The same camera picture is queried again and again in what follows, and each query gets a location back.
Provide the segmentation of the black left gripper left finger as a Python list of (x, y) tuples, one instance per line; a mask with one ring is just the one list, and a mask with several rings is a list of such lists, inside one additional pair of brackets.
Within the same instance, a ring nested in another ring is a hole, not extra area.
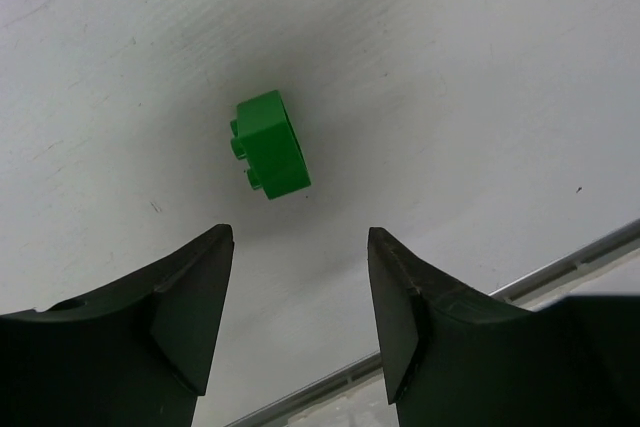
[(38, 312), (1, 318), (5, 426), (188, 426), (206, 393), (234, 240), (174, 253)]

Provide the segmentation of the green lego connector brick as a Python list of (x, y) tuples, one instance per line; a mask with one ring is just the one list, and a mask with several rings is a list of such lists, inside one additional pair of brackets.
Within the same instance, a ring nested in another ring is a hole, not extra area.
[(234, 156), (247, 162), (254, 190), (270, 200), (305, 189), (311, 178), (281, 93), (272, 90), (236, 107), (231, 120)]

